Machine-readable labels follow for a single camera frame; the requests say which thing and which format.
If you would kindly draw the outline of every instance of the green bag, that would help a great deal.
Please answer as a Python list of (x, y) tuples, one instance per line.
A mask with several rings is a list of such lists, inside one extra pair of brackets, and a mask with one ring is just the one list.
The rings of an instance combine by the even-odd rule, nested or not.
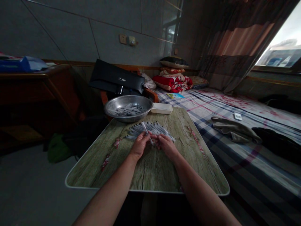
[(72, 151), (62, 140), (63, 134), (55, 133), (48, 145), (48, 161), (58, 163), (72, 156)]

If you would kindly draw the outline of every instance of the desk drawer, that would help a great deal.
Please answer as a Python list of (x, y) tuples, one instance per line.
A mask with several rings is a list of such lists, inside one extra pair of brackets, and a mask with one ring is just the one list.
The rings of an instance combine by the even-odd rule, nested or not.
[(1, 81), (0, 105), (54, 100), (43, 81)]

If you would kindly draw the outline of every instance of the wooden table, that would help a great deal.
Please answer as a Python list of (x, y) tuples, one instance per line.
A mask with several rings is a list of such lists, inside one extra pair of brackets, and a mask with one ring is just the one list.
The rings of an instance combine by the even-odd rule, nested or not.
[[(116, 138), (125, 137), (129, 127), (141, 121), (125, 124), (113, 119), (69, 172), (66, 185), (77, 188), (101, 188), (124, 161), (134, 141), (124, 138), (118, 149), (113, 147), (113, 143)], [(223, 196), (229, 193), (230, 188), (225, 176), (183, 108), (173, 108), (170, 115), (150, 112), (143, 121), (158, 121), (163, 125), (176, 139), (175, 146), (181, 155), (216, 194)], [(188, 128), (196, 134), (205, 157)], [(109, 163), (102, 172), (101, 165), (107, 154), (110, 154)], [(130, 190), (181, 193), (180, 186), (176, 169), (164, 152), (147, 146), (144, 155), (137, 163)]]

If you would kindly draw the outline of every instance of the white container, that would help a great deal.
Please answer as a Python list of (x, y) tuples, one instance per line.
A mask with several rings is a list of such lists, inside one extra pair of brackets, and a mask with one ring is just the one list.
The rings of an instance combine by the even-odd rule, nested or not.
[(166, 114), (170, 115), (172, 113), (172, 105), (170, 104), (160, 104), (160, 103), (153, 103), (154, 106), (151, 109), (153, 113), (158, 114)]

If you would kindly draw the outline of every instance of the gray floor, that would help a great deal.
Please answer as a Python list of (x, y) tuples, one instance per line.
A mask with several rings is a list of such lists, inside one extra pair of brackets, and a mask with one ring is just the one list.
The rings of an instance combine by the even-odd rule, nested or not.
[[(39, 145), (0, 158), (0, 225), (71, 225), (96, 193), (65, 186), (74, 157), (50, 164), (42, 150)], [(153, 225), (152, 200), (144, 199), (142, 225)], [(256, 225), (233, 198), (225, 204), (243, 225)]]

